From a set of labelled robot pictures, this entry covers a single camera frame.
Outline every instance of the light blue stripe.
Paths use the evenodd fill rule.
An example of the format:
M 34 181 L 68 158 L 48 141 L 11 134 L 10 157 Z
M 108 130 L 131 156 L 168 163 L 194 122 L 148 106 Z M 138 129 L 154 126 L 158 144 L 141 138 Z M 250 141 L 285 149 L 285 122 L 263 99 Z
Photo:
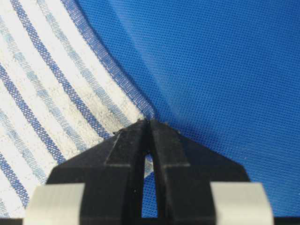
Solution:
M 85 105 L 85 103 L 80 99 L 77 95 L 74 88 L 71 86 L 69 81 L 65 78 L 64 74 L 56 64 L 56 62 L 52 59 L 50 53 L 40 40 L 37 31 L 32 26 L 30 20 L 26 12 L 24 11 L 22 5 L 18 0 L 11 0 L 11 4 L 14 10 L 17 12 L 17 15 L 22 23 L 23 27 L 26 29 L 34 47 L 39 52 L 40 56 L 43 58 L 44 62 L 51 69 L 57 81 L 62 85 L 65 93 L 69 96 L 70 100 L 76 105 L 76 108 L 81 112 L 82 116 L 86 119 L 86 121 L 90 124 L 90 126 L 97 132 L 100 137 L 108 138 L 109 133 L 102 127 L 102 125 L 98 122 L 95 116 L 91 113 L 89 108 Z
M 0 218 L 9 218 L 9 213 L 1 198 L 0 198 Z
M 80 71 L 81 75 L 86 79 L 90 87 L 93 91 L 97 94 L 97 96 L 101 99 L 104 105 L 107 106 L 109 111 L 116 116 L 116 118 L 120 121 L 123 126 L 129 126 L 131 122 L 128 118 L 123 114 L 123 112 L 114 104 L 114 102 L 110 99 L 107 95 L 105 90 L 99 85 L 96 81 L 93 74 L 89 71 L 89 69 L 85 66 L 83 60 L 78 55 L 78 53 L 72 48 L 69 40 L 60 29 L 58 23 L 56 22 L 55 18 L 53 17 L 52 13 L 50 12 L 47 4 L 44 0 L 37 0 L 38 5 L 40 6 L 46 20 L 48 21 L 49 25 L 51 26 L 54 34 L 60 40 L 61 44 L 63 45 L 65 51 L 67 52 L 68 56 L 72 59 L 74 64 L 77 66 L 78 70 Z
M 4 86 L 7 88 L 7 91 L 11 97 L 15 100 L 16 105 L 19 107 L 23 113 L 27 122 L 32 126 L 38 137 L 46 145 L 49 153 L 57 161 L 58 164 L 61 164 L 65 161 L 61 151 L 58 149 L 54 141 L 47 134 L 45 129 L 41 126 L 32 110 L 23 100 L 19 90 L 15 87 L 14 83 L 11 81 L 10 77 L 7 75 L 5 69 L 0 64 L 0 79 L 3 81 Z
M 58 123 L 61 125 L 66 134 L 71 138 L 75 143 L 79 151 L 84 151 L 87 149 L 87 146 L 83 142 L 82 138 L 77 134 L 76 131 L 69 125 L 65 117 L 61 114 L 59 108 L 54 104 L 53 100 L 50 98 L 48 92 L 44 89 L 42 83 L 31 69 L 29 63 L 26 61 L 23 54 L 18 49 L 18 46 L 15 43 L 14 38 L 9 33 L 7 27 L 5 26 L 2 18 L 0 17 L 0 33 L 4 37 L 9 50 L 14 55 L 14 59 L 22 67 L 23 71 L 26 73 L 27 78 L 34 85 L 34 88 L 37 92 L 37 95 L 43 100 L 45 105 L 48 107 L 48 110 L 52 113 Z
M 14 130 L 13 126 L 9 121 L 9 118 L 1 109 L 0 109 L 0 122 L 2 126 L 5 128 L 6 134 L 14 143 L 15 147 L 18 149 L 21 156 L 25 159 L 28 166 L 31 168 L 33 174 L 37 177 L 38 181 L 40 183 L 44 183 L 46 181 L 46 175 L 43 169 L 37 164 L 32 153 L 26 147 L 22 139 L 19 137 L 18 133 Z
M 11 169 L 10 165 L 7 163 L 6 159 L 1 154 L 1 152 L 0 152 L 0 169 L 3 171 L 10 185 L 13 187 L 13 189 L 19 196 L 23 207 L 26 207 L 29 201 L 28 193 L 24 188 L 23 184 L 17 178 L 15 172 Z

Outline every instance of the textured fabric surface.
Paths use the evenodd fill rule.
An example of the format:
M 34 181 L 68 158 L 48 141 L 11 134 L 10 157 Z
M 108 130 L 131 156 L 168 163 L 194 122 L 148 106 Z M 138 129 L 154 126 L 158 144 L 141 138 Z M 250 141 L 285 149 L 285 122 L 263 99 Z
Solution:
M 0 99 L 0 217 L 23 217 L 57 164 L 154 116 L 72 0 L 0 1 Z
M 298 0 L 78 0 L 162 122 L 242 163 L 300 216 Z
M 155 180 L 154 173 L 150 173 L 145 177 L 143 196 L 142 196 L 142 217 L 156 218 L 158 217 L 158 209 L 156 203 Z

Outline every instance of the white towel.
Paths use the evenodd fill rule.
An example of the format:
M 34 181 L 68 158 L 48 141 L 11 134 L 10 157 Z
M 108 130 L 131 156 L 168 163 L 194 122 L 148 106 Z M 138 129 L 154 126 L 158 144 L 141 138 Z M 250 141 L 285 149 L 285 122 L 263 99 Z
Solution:
M 23 217 L 57 164 L 153 116 L 74 0 L 0 0 L 0 217 Z

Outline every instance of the white and blue striped fabric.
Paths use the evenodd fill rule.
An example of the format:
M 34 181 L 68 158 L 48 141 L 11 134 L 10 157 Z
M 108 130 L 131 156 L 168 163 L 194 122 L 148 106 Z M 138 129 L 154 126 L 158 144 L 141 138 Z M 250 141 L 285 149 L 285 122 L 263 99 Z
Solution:
M 0 217 L 24 217 L 54 166 L 153 116 L 74 0 L 0 0 Z

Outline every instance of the clamp jaw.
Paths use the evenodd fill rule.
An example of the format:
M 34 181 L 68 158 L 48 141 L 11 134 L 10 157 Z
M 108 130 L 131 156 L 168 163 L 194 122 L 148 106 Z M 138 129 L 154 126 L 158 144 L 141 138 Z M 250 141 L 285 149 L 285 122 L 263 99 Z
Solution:
M 152 155 L 154 164 L 157 218 L 141 217 L 147 154 Z M 235 189 L 235 184 L 243 184 L 245 188 L 251 184 L 243 166 L 183 137 L 156 120 L 138 121 L 58 165 L 52 170 L 46 186 L 74 183 L 84 184 L 78 212 L 79 225 L 226 225 L 226 218 L 230 221 L 232 215 L 220 217 L 224 208 L 220 205 L 222 202 L 224 205 L 226 199 L 217 200 L 216 192 L 220 195 L 224 185 L 229 187 L 228 196 L 232 195 L 232 201 L 236 201 L 236 207 L 233 207 L 233 211 L 238 210 L 233 212 L 236 215 L 237 212 L 243 213 L 239 204 L 247 201 L 247 194 L 244 195 L 245 191 L 241 191 L 239 186 Z M 268 214 L 267 217 L 271 219 L 263 215 L 262 223 L 260 217 L 245 223 L 237 220 L 237 223 L 300 224 L 299 218 L 273 220 L 263 189 L 256 186 L 249 190 L 254 195 L 258 190 L 260 197 L 254 201 L 258 202 L 257 207 L 253 207 L 253 199 L 250 199 L 252 202 L 247 215 L 253 213 L 251 210 L 257 214 L 257 209 L 261 207 L 260 212 Z

